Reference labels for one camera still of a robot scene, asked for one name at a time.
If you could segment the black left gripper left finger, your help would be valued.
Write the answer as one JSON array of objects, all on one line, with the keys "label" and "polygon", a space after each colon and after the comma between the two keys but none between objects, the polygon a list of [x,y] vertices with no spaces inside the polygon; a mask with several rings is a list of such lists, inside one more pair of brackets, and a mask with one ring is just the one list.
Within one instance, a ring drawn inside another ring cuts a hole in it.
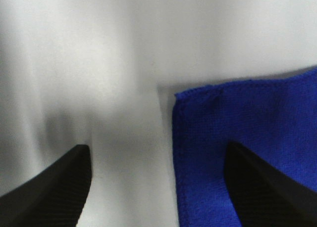
[{"label": "black left gripper left finger", "polygon": [[2,227],[75,227],[92,182],[90,148],[77,145],[44,171],[1,196]]}]

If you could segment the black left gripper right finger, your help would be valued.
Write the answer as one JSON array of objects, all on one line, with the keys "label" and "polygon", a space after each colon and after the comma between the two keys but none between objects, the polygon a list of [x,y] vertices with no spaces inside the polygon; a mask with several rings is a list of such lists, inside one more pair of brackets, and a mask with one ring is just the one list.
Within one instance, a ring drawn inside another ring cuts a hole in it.
[{"label": "black left gripper right finger", "polygon": [[243,227],[317,225],[317,193],[240,143],[227,145],[224,179]]}]

